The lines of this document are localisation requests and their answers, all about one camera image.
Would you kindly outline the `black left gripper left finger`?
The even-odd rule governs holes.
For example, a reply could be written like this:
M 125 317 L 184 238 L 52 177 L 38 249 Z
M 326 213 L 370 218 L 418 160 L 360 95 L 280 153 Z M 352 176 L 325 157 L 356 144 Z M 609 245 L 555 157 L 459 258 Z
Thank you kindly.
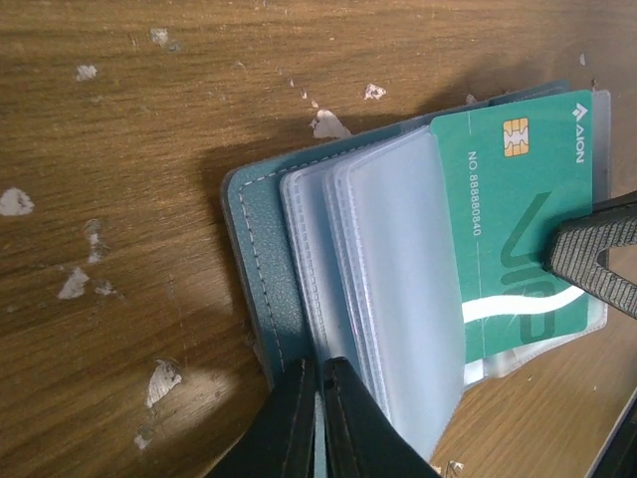
M 308 477 L 314 470 L 315 362 L 286 367 L 252 424 L 210 477 Z

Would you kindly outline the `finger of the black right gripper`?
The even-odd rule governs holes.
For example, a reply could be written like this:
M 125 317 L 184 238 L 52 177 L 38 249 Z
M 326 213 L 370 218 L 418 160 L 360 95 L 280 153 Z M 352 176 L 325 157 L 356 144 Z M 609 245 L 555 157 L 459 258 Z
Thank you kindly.
M 545 247 L 545 270 L 635 318 L 636 284 L 613 272 L 607 258 L 609 250 L 635 243 L 636 193 L 632 191 L 558 224 Z

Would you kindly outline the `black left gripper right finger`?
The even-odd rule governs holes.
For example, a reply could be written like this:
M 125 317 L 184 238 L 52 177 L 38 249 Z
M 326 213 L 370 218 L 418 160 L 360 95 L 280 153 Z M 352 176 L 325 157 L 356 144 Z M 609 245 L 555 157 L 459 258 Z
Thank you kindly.
M 332 477 L 436 477 L 393 428 L 346 358 L 323 367 L 326 445 Z

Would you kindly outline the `teal VIP chip card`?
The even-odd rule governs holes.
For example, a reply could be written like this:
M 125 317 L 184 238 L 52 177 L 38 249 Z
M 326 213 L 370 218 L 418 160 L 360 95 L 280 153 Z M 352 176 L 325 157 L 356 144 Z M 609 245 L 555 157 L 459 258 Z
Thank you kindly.
M 542 267 L 562 220 L 593 203 L 593 96 L 576 91 L 438 117 L 466 359 L 579 333 L 584 293 Z

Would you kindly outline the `teal card holder wallet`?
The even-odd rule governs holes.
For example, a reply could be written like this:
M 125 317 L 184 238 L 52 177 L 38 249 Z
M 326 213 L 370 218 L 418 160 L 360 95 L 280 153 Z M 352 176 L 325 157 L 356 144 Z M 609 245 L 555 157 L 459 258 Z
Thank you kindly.
M 555 82 L 358 135 L 331 134 L 326 144 L 230 172 L 224 212 L 268 380 L 306 356 L 345 358 L 426 459 L 466 390 L 602 329 L 605 305 L 568 284 L 589 302 L 583 331 L 467 361 L 448 196 L 431 130 L 441 116 L 570 92 Z M 593 206 L 609 194 L 611 97 L 589 92 Z

